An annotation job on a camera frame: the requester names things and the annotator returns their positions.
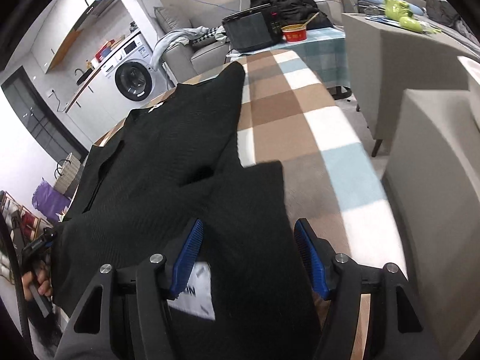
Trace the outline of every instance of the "sink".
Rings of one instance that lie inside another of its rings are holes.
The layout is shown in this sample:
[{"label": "sink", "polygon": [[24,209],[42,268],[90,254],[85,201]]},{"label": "sink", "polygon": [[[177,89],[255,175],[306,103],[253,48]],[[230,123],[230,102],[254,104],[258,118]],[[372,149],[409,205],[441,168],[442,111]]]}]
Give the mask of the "sink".
[{"label": "sink", "polygon": [[88,69],[82,76],[78,79],[77,85],[82,85],[82,83],[88,78],[88,76],[93,72],[93,69]]}]

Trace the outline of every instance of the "black clothing pile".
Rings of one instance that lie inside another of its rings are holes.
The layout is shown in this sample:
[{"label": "black clothing pile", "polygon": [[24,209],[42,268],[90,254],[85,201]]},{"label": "black clothing pile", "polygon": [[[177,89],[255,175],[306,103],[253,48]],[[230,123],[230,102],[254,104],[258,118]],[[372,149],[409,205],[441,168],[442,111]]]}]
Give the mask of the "black clothing pile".
[{"label": "black clothing pile", "polygon": [[250,8],[263,4],[272,4],[278,8],[282,27],[303,24],[317,12],[318,16],[308,24],[307,30],[333,27],[327,15],[318,9],[314,0],[251,0]]},{"label": "black clothing pile", "polygon": [[430,20],[444,26],[450,27],[471,40],[477,45],[480,45],[472,30],[467,26],[460,14],[447,1],[442,0],[426,0],[427,16]]},{"label": "black clothing pile", "polygon": [[188,359],[311,359],[320,326],[284,205],[279,162],[243,168],[237,124],[245,73],[179,84],[92,147],[52,250],[54,302],[68,315],[104,263],[161,253],[190,218],[205,224],[215,321],[171,309]]}]

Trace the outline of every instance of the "washing machine door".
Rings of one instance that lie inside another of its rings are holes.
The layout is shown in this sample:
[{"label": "washing machine door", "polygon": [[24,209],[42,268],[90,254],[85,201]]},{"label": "washing machine door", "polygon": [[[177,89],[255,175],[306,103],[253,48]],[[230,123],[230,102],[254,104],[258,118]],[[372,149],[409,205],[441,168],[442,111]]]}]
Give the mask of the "washing machine door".
[{"label": "washing machine door", "polygon": [[152,92],[152,76],[145,65],[127,61],[117,67],[115,84],[122,95],[132,101],[143,101]]}]

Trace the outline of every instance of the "white tag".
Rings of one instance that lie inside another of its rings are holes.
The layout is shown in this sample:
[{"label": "white tag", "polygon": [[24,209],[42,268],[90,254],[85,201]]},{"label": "white tag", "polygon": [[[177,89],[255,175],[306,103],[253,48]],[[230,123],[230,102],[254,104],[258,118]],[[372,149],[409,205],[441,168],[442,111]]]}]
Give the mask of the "white tag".
[{"label": "white tag", "polygon": [[167,301],[169,306],[214,321],[210,278],[209,265],[206,262],[196,262],[191,270],[187,287],[177,299]]},{"label": "white tag", "polygon": [[148,52],[147,52],[147,50],[145,50],[145,47],[140,47],[140,48],[138,49],[138,51],[140,52],[140,54],[141,54],[141,56],[142,56],[143,58],[145,58],[146,56],[148,56]]},{"label": "white tag", "polygon": [[152,112],[154,109],[157,109],[158,107],[160,107],[160,105],[163,105],[163,102],[158,103],[158,104],[155,104],[152,108],[150,108],[150,110],[148,111],[148,113]]}]

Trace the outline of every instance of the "metal screw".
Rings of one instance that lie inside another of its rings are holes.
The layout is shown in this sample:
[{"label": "metal screw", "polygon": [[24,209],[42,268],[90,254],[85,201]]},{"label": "metal screw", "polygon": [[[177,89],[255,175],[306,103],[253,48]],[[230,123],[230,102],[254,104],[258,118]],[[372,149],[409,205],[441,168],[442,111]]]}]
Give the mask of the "metal screw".
[{"label": "metal screw", "polygon": [[387,271],[396,274],[398,272],[398,265],[394,264],[393,262],[389,262],[387,264]]},{"label": "metal screw", "polygon": [[103,274],[107,274],[108,272],[110,272],[112,270],[112,266],[110,264],[103,264],[101,267],[100,267],[100,272],[103,273]]},{"label": "metal screw", "polygon": [[157,253],[157,254],[152,254],[152,255],[150,256],[150,262],[151,262],[151,263],[158,264],[158,263],[162,262],[162,260],[163,260],[163,256],[162,256],[161,254],[159,254],[159,253]]},{"label": "metal screw", "polygon": [[335,255],[335,259],[338,263],[345,264],[350,259],[350,257],[344,253],[338,253]]}]

